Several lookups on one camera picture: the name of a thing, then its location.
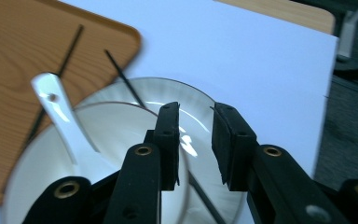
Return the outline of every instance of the table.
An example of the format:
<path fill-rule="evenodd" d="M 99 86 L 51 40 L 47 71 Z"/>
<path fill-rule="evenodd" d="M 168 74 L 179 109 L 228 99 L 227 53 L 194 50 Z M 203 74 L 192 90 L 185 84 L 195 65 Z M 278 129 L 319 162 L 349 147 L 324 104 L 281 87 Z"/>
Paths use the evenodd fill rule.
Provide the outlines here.
<path fill-rule="evenodd" d="M 312 175 L 336 37 L 214 1 L 65 2 L 142 34 L 128 77 L 177 79 L 236 106 L 260 143 L 286 148 Z M 239 219 L 251 219 L 246 206 Z"/>

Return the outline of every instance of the wooden tray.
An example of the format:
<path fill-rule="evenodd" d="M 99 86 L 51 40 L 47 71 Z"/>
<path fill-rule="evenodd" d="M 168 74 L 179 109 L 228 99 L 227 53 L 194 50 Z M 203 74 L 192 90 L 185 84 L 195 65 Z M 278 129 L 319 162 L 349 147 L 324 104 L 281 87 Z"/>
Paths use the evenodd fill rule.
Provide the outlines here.
<path fill-rule="evenodd" d="M 0 202 L 41 109 L 30 80 L 42 72 L 60 73 L 76 34 L 62 73 L 73 105 L 117 76 L 103 50 L 124 67 L 140 48 L 139 33 L 56 1 L 0 0 Z M 48 124 L 45 119 L 41 129 Z"/>

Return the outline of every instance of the ceramic plate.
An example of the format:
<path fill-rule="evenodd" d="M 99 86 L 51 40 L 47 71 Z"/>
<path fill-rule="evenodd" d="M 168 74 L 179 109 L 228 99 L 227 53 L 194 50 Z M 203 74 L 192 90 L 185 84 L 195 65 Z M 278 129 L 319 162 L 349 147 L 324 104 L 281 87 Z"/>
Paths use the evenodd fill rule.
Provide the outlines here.
<path fill-rule="evenodd" d="M 119 170 L 127 150 L 143 143 L 155 129 L 155 113 L 126 103 L 100 103 L 76 110 L 89 139 Z M 188 201 L 186 162 L 180 151 L 181 186 L 162 193 L 162 223 L 179 222 Z M 25 149 L 7 183 L 2 207 L 3 223 L 22 223 L 29 208 L 52 182 L 74 174 L 74 166 L 54 126 L 49 126 Z"/>
<path fill-rule="evenodd" d="M 213 111 L 210 106 L 214 105 L 214 100 L 185 83 L 166 78 L 142 77 L 130 79 L 130 83 L 145 106 L 156 113 L 162 105 L 179 102 L 181 149 L 186 154 L 189 171 L 198 180 L 223 220 L 226 223 L 233 222 L 240 208 L 243 193 L 230 192 L 226 185 L 222 185 L 211 145 Z M 137 104 L 125 83 L 119 81 L 94 93 L 81 105 L 105 101 Z M 215 222 L 193 188 L 190 188 L 189 204 L 183 221 L 184 223 Z"/>

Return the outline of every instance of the gray carpet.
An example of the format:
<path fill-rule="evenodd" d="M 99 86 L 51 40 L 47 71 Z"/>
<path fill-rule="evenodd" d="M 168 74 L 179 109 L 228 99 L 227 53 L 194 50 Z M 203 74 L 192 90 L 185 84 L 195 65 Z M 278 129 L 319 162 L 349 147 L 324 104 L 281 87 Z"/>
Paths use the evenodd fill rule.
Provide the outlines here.
<path fill-rule="evenodd" d="M 297 2 L 330 11 L 337 21 L 336 36 L 339 36 L 345 12 L 358 8 L 358 0 Z M 336 62 L 335 68 L 336 73 L 358 69 L 358 28 L 351 59 L 345 63 Z M 315 173 L 316 181 L 333 189 L 339 189 L 342 182 L 350 178 L 358 178 L 358 78 L 355 72 L 352 79 L 333 78 Z"/>

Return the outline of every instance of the ceramic spoon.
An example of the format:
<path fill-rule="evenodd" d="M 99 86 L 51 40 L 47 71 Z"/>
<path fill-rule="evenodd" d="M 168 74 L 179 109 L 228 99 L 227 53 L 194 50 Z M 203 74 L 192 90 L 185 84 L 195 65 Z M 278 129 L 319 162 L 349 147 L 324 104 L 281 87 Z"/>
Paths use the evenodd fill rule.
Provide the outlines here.
<path fill-rule="evenodd" d="M 33 78 L 32 86 L 66 144 L 76 175 L 86 177 L 94 184 L 116 171 L 117 168 L 95 149 L 83 133 L 60 79 L 51 73 L 43 73 Z"/>

